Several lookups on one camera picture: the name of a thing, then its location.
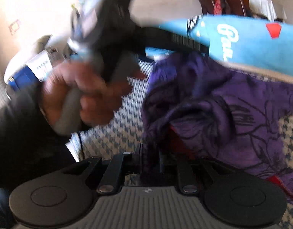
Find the black sleeved left forearm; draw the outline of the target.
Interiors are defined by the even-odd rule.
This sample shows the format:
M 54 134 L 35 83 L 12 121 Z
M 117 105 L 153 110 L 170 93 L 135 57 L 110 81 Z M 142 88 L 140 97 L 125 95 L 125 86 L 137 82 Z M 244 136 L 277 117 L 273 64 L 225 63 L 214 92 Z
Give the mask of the black sleeved left forearm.
M 41 84 L 0 109 L 0 188 L 14 188 L 75 163 L 68 138 L 56 134 L 39 107 Z

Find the person's left hand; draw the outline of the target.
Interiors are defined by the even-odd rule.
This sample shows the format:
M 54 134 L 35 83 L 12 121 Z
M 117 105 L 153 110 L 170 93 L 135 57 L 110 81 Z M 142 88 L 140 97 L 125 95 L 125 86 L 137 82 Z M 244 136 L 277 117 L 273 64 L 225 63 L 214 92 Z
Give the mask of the person's left hand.
M 122 98 L 133 89 L 127 80 L 106 84 L 90 64 L 58 64 L 43 83 L 40 93 L 39 105 L 51 126 L 61 117 L 67 94 L 76 87 L 83 92 L 80 118 L 92 127 L 108 124 L 122 106 Z

